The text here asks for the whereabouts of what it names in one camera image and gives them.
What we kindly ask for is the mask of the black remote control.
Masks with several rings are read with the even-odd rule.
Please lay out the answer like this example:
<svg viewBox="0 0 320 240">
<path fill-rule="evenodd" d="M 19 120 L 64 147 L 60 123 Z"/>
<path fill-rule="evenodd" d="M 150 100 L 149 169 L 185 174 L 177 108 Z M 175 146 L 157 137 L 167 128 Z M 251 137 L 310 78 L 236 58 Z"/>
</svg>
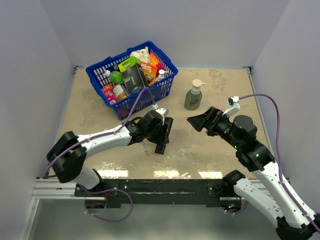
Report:
<svg viewBox="0 0 320 240">
<path fill-rule="evenodd" d="M 165 149 L 166 149 L 166 144 L 165 143 L 158 143 L 156 145 L 156 147 L 155 147 L 154 152 L 156 154 L 163 155 L 165 153 Z"/>
</svg>

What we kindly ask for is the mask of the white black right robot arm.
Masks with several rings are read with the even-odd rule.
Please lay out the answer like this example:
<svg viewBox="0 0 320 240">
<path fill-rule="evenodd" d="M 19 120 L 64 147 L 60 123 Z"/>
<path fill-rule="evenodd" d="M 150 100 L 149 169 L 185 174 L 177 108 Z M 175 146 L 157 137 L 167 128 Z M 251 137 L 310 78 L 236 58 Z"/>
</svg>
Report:
<svg viewBox="0 0 320 240">
<path fill-rule="evenodd" d="M 269 149 L 257 140 L 257 127 L 251 117 L 237 115 L 233 121 L 221 110 L 210 107 L 187 121 L 198 132 L 219 136 L 235 148 L 238 161 L 263 184 L 269 194 L 255 188 L 238 170 L 223 178 L 223 192 L 238 195 L 258 209 L 275 227 L 282 240 L 308 240 L 320 229 L 320 215 L 308 207 L 279 172 Z"/>
</svg>

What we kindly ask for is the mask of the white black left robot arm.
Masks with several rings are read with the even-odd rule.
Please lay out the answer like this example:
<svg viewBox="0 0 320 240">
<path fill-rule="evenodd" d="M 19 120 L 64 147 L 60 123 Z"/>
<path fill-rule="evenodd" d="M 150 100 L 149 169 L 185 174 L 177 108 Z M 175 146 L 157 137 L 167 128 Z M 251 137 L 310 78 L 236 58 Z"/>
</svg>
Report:
<svg viewBox="0 0 320 240">
<path fill-rule="evenodd" d="M 92 196 L 99 196 L 105 184 L 99 173 L 85 167 L 85 160 L 106 150 L 125 147 L 148 140 L 156 145 L 154 152 L 164 154 L 170 142 L 174 119 L 164 108 L 148 111 L 143 117 L 126 120 L 113 129 L 87 135 L 64 133 L 46 158 L 61 184 L 75 182 Z"/>
</svg>

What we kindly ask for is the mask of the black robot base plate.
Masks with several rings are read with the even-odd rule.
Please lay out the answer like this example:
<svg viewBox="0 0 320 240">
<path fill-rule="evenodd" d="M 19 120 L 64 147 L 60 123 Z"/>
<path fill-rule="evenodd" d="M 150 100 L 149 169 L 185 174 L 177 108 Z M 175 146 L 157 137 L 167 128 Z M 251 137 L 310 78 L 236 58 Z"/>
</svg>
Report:
<svg viewBox="0 0 320 240">
<path fill-rule="evenodd" d="M 105 179 L 104 186 L 88 191 L 77 184 L 74 194 L 90 207 L 96 199 L 100 208 L 120 208 L 130 203 L 121 191 L 135 205 L 202 205 L 231 212 L 246 205 L 222 179 Z"/>
</svg>

